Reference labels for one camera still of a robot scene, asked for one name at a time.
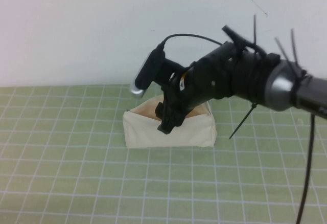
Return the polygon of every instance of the white grid line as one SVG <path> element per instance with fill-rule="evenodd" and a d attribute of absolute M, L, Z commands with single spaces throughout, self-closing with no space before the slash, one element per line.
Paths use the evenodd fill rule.
<path fill-rule="evenodd" d="M 143 203 L 142 203 L 142 214 L 141 214 L 141 224 L 143 224 L 143 219 L 144 219 L 144 207 L 145 207 L 145 200 L 146 200 L 146 193 L 147 193 L 147 183 L 148 183 L 148 172 L 149 172 L 149 165 L 150 165 L 150 151 L 151 150 L 148 151 L 148 163 L 147 163 L 147 170 L 146 170 L 146 174 L 145 174 Z"/>
<path fill-rule="evenodd" d="M 122 86 L 120 87 L 119 97 L 121 96 L 121 94 L 122 94 Z M 116 117 L 117 117 L 117 110 L 115 111 L 115 114 L 114 114 L 114 120 L 116 119 Z M 107 157 L 108 157 L 108 151 L 109 151 L 109 147 L 110 147 L 110 143 L 111 143 L 113 127 L 114 127 L 114 123 L 112 124 L 112 127 L 111 127 L 111 133 L 110 133 L 110 136 L 109 136 L 108 145 L 105 147 L 105 148 L 107 148 L 107 150 L 106 150 L 106 155 L 104 157 L 104 162 L 103 162 L 103 165 L 102 165 L 102 170 L 101 170 L 101 174 L 100 174 L 100 180 L 99 180 L 99 184 L 98 184 L 98 188 L 97 188 L 96 199 L 94 201 L 94 205 L 93 205 L 93 209 L 92 209 L 92 216 L 91 216 L 90 224 L 92 224 L 93 217 L 95 215 L 95 210 L 96 210 L 97 200 L 98 200 L 98 196 L 99 196 L 101 181 L 103 179 L 103 172 L 104 172 L 104 169 L 105 169 L 105 166 L 106 166 L 106 161 L 107 161 Z"/>
<path fill-rule="evenodd" d="M 45 99 L 45 101 L 44 101 L 43 108 L 44 108 L 44 106 L 45 106 L 47 100 L 48 100 L 48 97 L 47 97 L 47 98 Z M 55 126 L 56 126 L 56 123 L 57 123 L 57 120 L 55 121 L 55 123 L 54 123 L 54 125 L 53 125 L 53 130 L 54 130 Z M 46 142 L 46 145 L 45 145 L 44 150 L 43 150 L 42 155 L 41 155 L 41 159 L 44 157 L 44 154 L 45 154 L 45 151 L 46 151 L 46 146 L 47 146 L 47 145 L 49 144 L 49 142 L 50 142 L 51 135 L 52 135 L 52 132 L 50 133 L 49 138 L 48 138 L 48 140 L 47 140 L 47 142 Z M 27 142 L 26 142 L 26 145 L 28 145 L 28 141 L 31 139 L 31 136 L 32 136 L 32 132 L 30 133 L 30 136 L 29 136 L 29 138 L 28 138 L 28 140 L 27 140 Z M 38 162 L 38 164 L 37 164 L 37 166 L 36 166 L 36 169 L 35 169 L 35 171 L 34 171 L 34 175 L 32 176 L 32 180 L 31 180 L 31 182 L 30 182 L 30 184 L 29 184 L 29 187 L 28 187 L 27 192 L 30 192 L 30 190 L 31 190 L 31 187 L 32 187 L 33 181 L 34 181 L 34 179 L 35 179 L 35 175 L 36 175 L 36 173 L 37 173 L 37 171 L 38 171 L 38 169 L 39 169 L 39 167 L 40 167 L 40 165 L 41 165 L 41 162 L 42 162 L 42 161 L 39 160 L 39 162 Z M 23 203 L 22 203 L 22 205 L 21 205 L 21 209 L 20 209 L 20 211 L 22 211 L 22 210 L 24 209 L 24 206 L 25 206 L 25 203 L 26 203 L 27 197 L 28 197 L 28 195 L 26 194 L 26 196 L 25 196 L 25 198 L 24 198 L 24 200 L 23 200 Z M 18 222 L 19 218 L 20 218 L 20 214 L 17 216 L 16 222 Z"/>
<path fill-rule="evenodd" d="M 279 143 L 279 138 L 278 138 L 278 134 L 277 134 L 277 129 L 276 129 L 276 127 L 275 127 L 275 121 L 274 121 L 274 119 L 273 119 L 272 112 L 270 112 L 270 115 L 271 115 L 271 120 L 272 120 L 272 124 L 273 124 L 273 127 L 274 127 L 274 131 L 275 131 L 275 134 L 276 134 L 276 139 L 277 139 L 278 148 L 279 148 L 279 151 L 282 152 L 282 148 L 281 148 L 281 144 Z M 285 178 L 286 178 L 286 182 L 287 182 L 288 190 L 290 191 L 290 194 L 291 194 L 291 199 L 292 199 L 292 204 L 293 204 L 293 211 L 294 211 L 294 217 L 296 217 L 296 213 L 297 213 L 297 212 L 296 212 L 296 208 L 295 208 L 295 202 L 294 202 L 293 192 L 292 192 L 291 187 L 290 187 L 290 181 L 289 181 L 288 176 L 287 176 L 286 166 L 285 166 L 285 162 L 284 162 L 284 158 L 283 158 L 282 153 L 281 153 L 281 159 L 282 159 L 282 163 L 283 163 L 284 175 L 285 175 Z"/>
<path fill-rule="evenodd" d="M 129 156 L 129 149 L 127 149 L 127 154 L 126 154 L 126 161 L 125 161 L 125 167 L 124 167 L 124 173 L 123 173 L 123 180 L 122 180 L 121 191 L 120 191 L 120 195 L 119 195 L 119 201 L 118 201 L 118 208 L 117 208 L 117 214 L 116 214 L 115 224 L 118 224 L 118 216 L 119 216 L 120 206 L 121 206 L 121 202 L 122 202 L 122 195 L 123 195 L 123 188 L 124 188 L 124 181 L 125 181 L 125 175 L 126 175 L 126 168 L 127 168 L 128 156 Z"/>
<path fill-rule="evenodd" d="M 83 98 L 82 98 L 82 102 L 81 102 L 80 106 L 81 106 L 82 103 L 83 103 L 83 99 L 84 99 L 84 97 L 85 97 L 86 90 L 87 90 L 87 86 L 85 87 L 85 90 L 84 90 L 84 96 L 83 96 Z M 74 128 L 75 128 L 75 125 L 76 125 L 76 122 L 77 122 L 77 117 L 78 117 L 78 114 L 79 114 L 80 110 L 81 110 L 81 109 L 79 109 L 79 110 L 77 111 L 76 120 L 75 120 L 75 122 L 74 122 L 74 124 L 73 124 L 73 128 L 72 128 L 72 130 L 74 130 Z M 70 133 L 68 141 L 70 141 L 71 137 L 72 137 L 72 133 Z M 43 221 L 43 218 L 44 218 L 44 214 L 45 214 L 46 209 L 47 209 L 47 207 L 48 207 L 48 204 L 49 204 L 49 202 L 50 202 L 51 193 L 53 192 L 53 189 L 54 189 L 54 187 L 55 187 L 55 183 L 56 183 L 56 180 L 57 180 L 57 178 L 58 178 L 58 175 L 59 175 L 59 172 L 60 172 L 60 168 L 61 168 L 62 162 L 64 161 L 64 157 L 65 157 L 66 151 L 67 151 L 67 147 L 65 147 L 64 152 L 63 152 L 63 154 L 62 154 L 61 162 L 59 163 L 59 166 L 58 166 L 58 170 L 57 170 L 56 176 L 55 176 L 55 178 L 54 178 L 54 180 L 53 180 L 53 183 L 52 183 L 52 186 L 51 186 L 51 190 L 50 190 L 50 192 L 49 192 L 48 198 L 47 198 L 47 200 L 46 200 L 45 207 L 44 207 L 44 209 L 43 209 L 43 214 L 42 214 L 42 217 L 41 217 L 41 219 L 40 219 L 40 224 L 42 224 L 42 221 Z"/>
<path fill-rule="evenodd" d="M 191 184 L 192 184 L 192 224 L 194 224 L 194 165 L 193 165 L 193 147 L 191 147 Z"/>
<path fill-rule="evenodd" d="M 102 93 L 101 93 L 101 98 L 100 98 L 100 101 L 99 101 L 99 104 L 98 104 L 98 107 L 100 106 L 100 103 L 101 103 L 101 100 L 102 100 L 102 96 L 103 96 L 103 92 L 104 92 L 104 86 L 102 88 Z M 71 203 L 69 205 L 69 208 L 68 208 L 68 211 L 67 211 L 67 216 L 66 216 L 66 220 L 65 220 L 65 224 L 67 224 L 67 221 L 68 221 L 68 217 L 69 217 L 69 214 L 71 212 L 71 209 L 72 209 L 72 206 L 73 206 L 73 202 L 74 202 L 74 195 L 76 194 L 76 189 L 77 189 L 77 185 L 78 185 L 78 181 L 79 181 L 79 178 L 81 176 L 81 173 L 82 173 L 82 170 L 83 170 L 83 166 L 84 166 L 84 163 L 85 163 L 85 159 L 86 159 L 86 154 L 87 154 L 87 149 L 88 149 L 88 146 L 90 144 L 90 141 L 91 141 L 91 136 L 92 136 L 92 132 L 94 130 L 94 125 L 95 125 L 96 121 L 94 120 L 93 121 L 93 124 L 92 124 L 92 129 L 91 129 L 91 132 L 89 134 L 89 137 L 88 137 L 88 141 L 87 141 L 87 145 L 85 147 L 85 151 L 84 151 L 84 155 L 83 155 L 83 160 L 82 160 L 82 164 L 81 164 L 81 167 L 80 167 L 80 171 L 78 173 L 78 177 L 77 177 L 77 180 L 75 182 L 75 187 L 74 187 L 74 191 L 73 191 L 73 197 L 71 199 Z"/>
<path fill-rule="evenodd" d="M 229 103 L 229 112 L 230 112 L 230 120 L 233 123 L 233 116 L 232 116 L 232 111 L 231 111 L 231 104 L 230 100 L 228 101 Z M 241 173 L 240 173 L 240 168 L 239 168 L 239 160 L 238 160 L 238 151 L 236 147 L 236 140 L 235 137 L 233 136 L 233 141 L 234 141 L 234 148 L 235 148 L 235 156 L 236 156 L 236 166 L 237 166 L 237 172 L 238 172 L 238 177 L 239 177 L 239 185 L 240 185 L 240 191 L 241 191 L 241 204 L 242 204 L 242 212 L 243 212 L 243 223 L 246 223 L 246 217 L 245 217 L 245 209 L 244 209 L 244 199 L 243 199 L 243 190 L 241 186 Z"/>
<path fill-rule="evenodd" d="M 293 119 L 293 122 L 295 122 L 295 120 L 294 120 L 294 116 L 293 116 L 293 113 L 292 113 L 292 111 L 290 110 L 290 112 L 291 112 L 291 117 L 292 117 L 292 119 Z M 295 131 L 296 131 L 296 134 L 297 134 L 297 137 L 298 138 L 300 138 L 300 135 L 299 135 L 299 133 L 298 133 L 298 131 L 297 131 L 297 127 L 295 126 Z M 302 146 L 302 143 L 300 142 L 300 147 L 301 147 L 301 150 L 302 150 L 302 152 L 303 152 L 303 157 L 304 157 L 304 159 L 305 159 L 305 162 L 307 163 L 307 153 L 305 153 L 305 151 L 304 151 L 304 149 L 303 149 L 303 146 Z M 311 178 L 311 176 L 310 176 L 310 183 L 309 183 L 309 185 L 314 185 L 313 184 L 313 181 L 312 181 L 312 178 Z M 323 216 L 323 214 L 322 214 L 322 210 L 321 210 L 321 207 L 320 207 L 320 205 L 319 205 L 319 198 L 318 198 L 318 194 L 317 194 L 317 191 L 316 191 L 316 189 L 315 188 L 312 188 L 313 189 L 313 191 L 314 191 L 314 193 L 315 193 L 315 196 L 316 196 L 316 200 L 317 200 L 317 203 L 318 203 L 318 207 L 319 207 L 319 212 L 320 212 L 320 215 L 321 215 L 321 220 L 322 220 L 322 222 L 323 222 L 323 224 L 325 224 L 325 221 L 324 221 L 324 216 Z"/>
<path fill-rule="evenodd" d="M 25 195 L 26 192 L 10 192 L 12 194 L 17 194 L 17 195 Z M 45 192 L 40 192 L 40 193 L 29 193 L 28 195 L 49 195 L 48 193 Z M 50 194 L 50 196 L 70 196 L 70 197 L 74 197 L 74 196 L 80 196 L 80 197 L 95 197 L 96 195 L 94 194 L 72 194 L 72 193 L 52 193 Z M 101 195 L 101 197 L 107 197 L 107 198 L 124 198 L 124 199 L 141 199 L 143 200 L 144 197 L 143 196 L 119 196 L 119 195 Z M 151 196 L 146 196 L 145 199 L 159 199 L 159 200 L 179 200 L 179 201 L 199 201 L 199 202 L 210 202 L 210 203 L 215 203 L 216 200 L 215 199 L 197 199 L 197 198 L 181 198 L 181 197 L 151 197 Z M 239 204 L 240 201 L 239 200 L 218 200 L 219 203 L 232 203 L 232 204 Z M 268 201 L 250 201 L 250 200 L 245 200 L 243 201 L 244 204 L 258 204 L 258 205 L 283 205 L 283 206 L 293 206 L 292 203 L 288 203 L 288 202 L 268 202 Z M 306 204 L 306 206 L 312 206 L 312 207 L 318 207 L 318 206 L 322 206 L 322 207 L 327 207 L 327 204 Z"/>
<path fill-rule="evenodd" d="M 12 130 L 9 130 L 9 129 L 2 129 L 0 130 L 0 132 L 11 132 Z M 19 132 L 30 132 L 30 130 L 20 130 Z M 35 130 L 34 132 L 51 132 L 51 130 Z M 55 131 L 55 132 L 59 132 L 59 133 L 89 133 L 88 131 L 87 132 L 79 132 L 79 131 L 73 131 L 73 132 L 68 132 L 68 131 Z M 108 135 L 110 134 L 109 132 L 94 132 L 93 134 L 99 134 L 99 135 Z M 113 132 L 112 133 L 113 135 L 124 135 L 124 133 L 118 133 L 118 132 Z M 254 139 L 253 136 L 238 136 L 238 135 L 234 135 L 233 137 L 235 138 L 238 138 L 238 139 Z M 217 136 L 217 138 L 229 138 L 229 136 Z M 269 139 L 274 139 L 276 140 L 276 137 L 257 137 L 257 139 L 262 139 L 262 140 L 269 140 Z M 299 139 L 298 138 L 291 138 L 291 137 L 279 137 L 279 139 L 281 140 L 290 140 L 290 141 L 298 141 Z"/>
<path fill-rule="evenodd" d="M 258 158 L 259 158 L 259 165 L 260 165 L 260 172 L 261 172 L 262 182 L 263 182 L 263 185 L 264 185 L 264 189 L 265 189 L 265 193 L 266 193 L 266 199 L 267 199 L 267 202 L 269 202 L 269 197 L 268 197 L 268 192 L 267 192 L 267 187 L 266 187 L 266 181 L 265 181 L 264 172 L 263 172 L 263 169 L 262 169 L 261 155 L 259 154 L 259 146 L 258 146 L 258 142 L 256 141 L 255 128 L 254 128 L 254 126 L 253 126 L 252 128 L 253 128 L 253 134 L 254 134 L 255 146 L 256 146 L 256 150 L 257 150 Z M 272 223 L 272 218 L 271 218 L 271 213 L 270 213 L 270 206 L 269 206 L 269 204 L 267 205 L 267 208 L 268 208 L 268 214 L 269 214 L 269 221 L 270 221 L 270 223 Z"/>
<path fill-rule="evenodd" d="M 17 213 L 18 211 L 4 211 L 0 210 L 0 213 Z M 24 214 L 41 214 L 42 212 L 36 212 L 36 211 L 23 211 Z M 54 215 L 54 216 L 65 216 L 63 213 L 47 213 L 47 215 Z M 71 214 L 72 216 L 79 216 L 79 217 L 90 217 L 88 214 Z M 115 215 L 95 215 L 96 217 L 116 217 Z M 121 219 L 139 219 L 139 216 L 118 216 L 118 218 Z M 165 217 L 144 217 L 144 219 L 150 219 L 150 220 L 165 220 Z M 175 220 L 175 221 L 191 221 L 191 219 L 187 218 L 169 218 L 169 220 Z M 217 223 L 217 220 L 210 220 L 210 219 L 196 219 L 195 221 L 200 221 L 202 223 Z M 269 222 L 262 222 L 262 221 L 251 221 L 251 222 L 243 222 L 243 221 L 229 221 L 229 220 L 223 220 L 221 223 L 245 223 L 245 224 L 270 224 Z M 286 222 L 275 222 L 274 224 L 289 224 Z"/>
<path fill-rule="evenodd" d="M 16 92 L 16 90 L 17 90 L 17 88 L 15 88 L 15 89 L 13 90 L 12 94 L 10 95 L 10 98 L 9 98 L 9 100 L 8 100 L 7 105 L 3 106 L 5 109 L 4 109 L 4 111 L 2 112 L 2 114 L 1 114 L 1 116 L 0 116 L 0 121 L 2 121 L 5 112 L 7 111 L 8 107 L 10 106 L 9 104 L 10 104 L 12 98 L 15 96 L 15 92 Z M 2 157 L 2 155 L 3 155 L 3 153 L 4 153 L 5 149 L 6 149 L 6 145 L 9 144 L 10 137 L 11 137 L 11 135 L 13 134 L 14 131 L 13 131 L 13 130 L 9 130 L 8 132 L 10 132 L 11 134 L 9 135 L 9 138 L 8 138 L 8 140 L 6 141 L 5 146 L 3 147 L 2 151 L 1 151 L 0 158 Z"/>
<path fill-rule="evenodd" d="M 15 124 L 15 127 L 14 127 L 14 129 L 12 130 L 12 133 L 10 134 L 10 136 L 9 136 L 9 138 L 8 138 L 8 142 L 11 140 L 11 136 L 12 136 L 12 134 L 16 131 L 16 127 L 17 127 L 18 121 L 19 121 L 19 120 L 17 120 L 17 122 L 16 122 L 16 124 Z M 33 131 L 33 129 L 35 128 L 36 124 L 37 124 L 37 119 L 36 119 L 36 121 L 35 121 L 35 124 L 33 125 L 32 131 Z M 17 170 L 17 168 L 18 168 L 18 165 L 19 165 L 19 162 L 21 161 L 22 156 L 23 156 L 23 154 L 24 154 L 24 152 L 25 152 L 25 150 L 26 150 L 26 147 L 27 147 L 27 143 L 25 144 L 25 146 L 24 146 L 24 148 L 23 148 L 23 150 L 22 150 L 22 152 L 21 152 L 21 154 L 20 154 L 20 157 L 19 157 L 19 159 L 18 159 L 18 161 L 17 161 L 17 163 L 16 163 L 16 166 L 15 166 L 13 172 L 12 172 L 12 175 L 11 175 L 10 178 L 9 178 L 9 181 L 8 181 L 7 186 L 6 186 L 6 189 L 5 189 L 5 193 L 8 191 L 8 188 L 9 188 L 9 186 L 10 186 L 10 183 L 11 183 L 11 181 L 12 181 L 12 179 L 13 179 L 13 176 L 15 175 L 15 172 L 16 172 L 16 170 Z M 1 198 L 1 200 L 0 200 L 0 206 L 2 205 L 2 202 L 3 202 L 3 200 L 5 199 L 5 196 L 6 196 L 6 194 L 4 194 L 4 195 L 2 196 L 2 198 Z"/>
<path fill-rule="evenodd" d="M 11 146 L 24 146 L 25 144 L 19 144 L 19 143 L 10 143 L 9 145 Z M 40 145 L 40 144 L 30 144 L 28 143 L 27 147 L 45 147 L 45 144 L 44 145 Z M 47 145 L 47 147 L 56 147 L 56 148 L 60 148 L 60 147 L 68 147 L 68 148 L 84 148 L 86 147 L 86 145 Z M 123 147 L 123 146 L 87 146 L 87 148 L 109 148 L 109 149 L 126 149 L 126 147 Z M 191 151 L 191 149 L 188 149 L 188 148 L 185 148 L 185 149 L 182 149 L 182 148 L 174 148 L 174 150 L 177 150 L 177 151 Z M 194 148 L 194 151 L 202 151 L 203 149 L 201 148 Z M 228 149 L 217 149 L 217 148 L 214 148 L 215 151 L 220 151 L 220 152 L 234 152 L 234 150 L 228 150 Z M 258 153 L 258 154 L 284 154 L 284 155 L 303 155 L 302 152 L 278 152 L 278 151 L 254 151 L 254 150 L 251 150 L 251 151 L 246 151 L 246 150 L 238 150 L 239 153 Z M 314 152 L 313 155 L 326 155 L 325 153 L 323 152 Z M 16 160 L 17 158 L 0 158 L 0 161 L 1 160 Z M 22 159 L 23 161 L 26 160 L 26 161 L 38 161 L 37 159 Z M 56 159 L 53 159 L 53 160 L 47 160 L 47 159 L 41 159 L 42 161 L 60 161 L 60 160 L 56 160 Z M 69 159 L 66 159 L 65 161 L 71 161 L 71 162 L 81 162 L 82 160 L 69 160 Z M 96 161 L 96 160 L 93 160 L 93 161 L 88 161 L 86 160 L 87 162 L 102 162 L 102 160 L 100 161 Z"/>
<path fill-rule="evenodd" d="M 6 159 L 6 161 L 18 161 L 19 159 Z M 30 162 L 61 162 L 61 160 L 38 160 L 38 159 L 22 159 L 21 161 L 30 161 Z M 69 163 L 82 163 L 82 160 L 64 160 L 65 162 Z M 88 163 L 101 163 L 103 161 L 96 161 L 96 160 L 85 160 L 84 162 Z M 106 161 L 106 163 L 111 164 L 121 164 L 121 161 Z M 127 162 L 127 164 L 140 164 L 140 165 L 146 165 L 147 163 L 142 162 Z M 150 163 L 150 165 L 169 165 L 169 163 Z M 173 166 L 192 166 L 192 164 L 176 164 L 172 163 Z M 194 166 L 205 166 L 205 167 L 214 167 L 214 165 L 210 164 L 195 164 Z M 260 166 L 231 166 L 231 165 L 217 165 L 217 167 L 224 167 L 224 168 L 240 168 L 240 169 L 261 169 Z M 303 168 L 290 168 L 290 167 L 262 167 L 263 169 L 270 169 L 270 170 L 303 170 Z M 321 171 L 325 172 L 327 169 L 312 169 L 312 171 Z"/>
<path fill-rule="evenodd" d="M 21 174 L 16 174 L 15 176 L 19 177 L 26 177 L 26 178 L 31 178 L 32 175 L 21 175 Z M 48 176 L 48 175 L 36 175 L 35 177 L 39 178 L 55 178 L 55 176 Z M 77 179 L 77 176 L 59 176 L 57 179 Z M 99 179 L 97 176 L 81 176 L 79 179 Z M 117 178 L 117 177 L 103 177 L 102 179 L 104 180 L 122 180 L 123 178 Z M 144 179 L 140 178 L 125 178 L 127 181 L 144 181 Z M 191 183 L 192 181 L 188 180 L 157 180 L 157 179 L 148 179 L 148 182 L 175 182 L 175 183 Z M 208 181 L 194 181 L 194 183 L 203 183 L 203 184 L 214 184 L 215 182 L 208 182 Z M 261 187 L 263 184 L 260 183 L 236 183 L 236 182 L 217 182 L 217 185 L 239 185 L 241 186 L 258 186 Z M 281 185 L 281 184 L 266 184 L 267 187 L 287 187 L 288 185 Z M 303 185 L 290 185 L 290 187 L 303 187 Z M 312 188 L 316 189 L 324 189 L 327 188 L 327 186 L 310 186 Z M 45 194 L 44 192 L 17 192 L 17 191 L 7 191 L 7 193 L 19 193 L 19 194 Z M 0 193 L 6 193 L 5 190 L 0 190 Z M 60 195 L 61 193 L 51 193 L 51 195 Z M 93 194 L 76 194 L 76 196 L 96 196 Z"/>

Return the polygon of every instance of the cloth pouch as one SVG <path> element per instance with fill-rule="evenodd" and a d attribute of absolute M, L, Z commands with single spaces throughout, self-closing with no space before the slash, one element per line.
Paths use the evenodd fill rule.
<path fill-rule="evenodd" d="M 217 131 L 215 119 L 208 102 L 193 109 L 180 127 L 168 135 L 157 130 L 161 121 L 155 109 L 164 96 L 156 96 L 123 114 L 127 148 L 151 147 L 213 147 Z"/>

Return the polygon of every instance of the black wire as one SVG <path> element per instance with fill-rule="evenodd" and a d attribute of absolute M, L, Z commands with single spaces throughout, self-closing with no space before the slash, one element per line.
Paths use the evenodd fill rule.
<path fill-rule="evenodd" d="M 315 115 L 311 114 L 310 118 L 311 118 L 311 127 L 310 127 L 309 148 L 308 148 L 308 154 L 307 154 L 308 158 L 307 158 L 306 178 L 305 178 L 305 185 L 303 187 L 303 194 L 302 194 L 300 207 L 299 207 L 298 213 L 297 213 L 296 224 L 300 224 L 300 222 L 301 222 L 303 210 L 304 210 L 306 199 L 307 199 L 308 188 L 309 188 L 310 170 L 311 170 L 312 152 L 313 152 L 313 142 L 314 142 L 314 139 L 315 139 Z"/>
<path fill-rule="evenodd" d="M 173 37 L 177 37 L 177 36 L 188 36 L 188 37 L 195 37 L 195 38 L 200 38 L 200 39 L 203 39 L 203 40 L 207 40 L 207 41 L 210 41 L 210 42 L 213 42 L 215 44 L 218 44 L 219 46 L 222 46 L 222 43 L 218 42 L 218 41 L 215 41 L 213 39 L 210 39 L 208 37 L 205 37 L 205 36 L 200 36 L 200 35 L 195 35 L 195 34 L 186 34 L 186 33 L 180 33 L 180 34 L 173 34 L 173 35 L 170 35 L 170 36 L 167 36 L 161 43 L 160 45 L 164 46 L 165 43 L 170 39 L 170 38 L 173 38 Z"/>

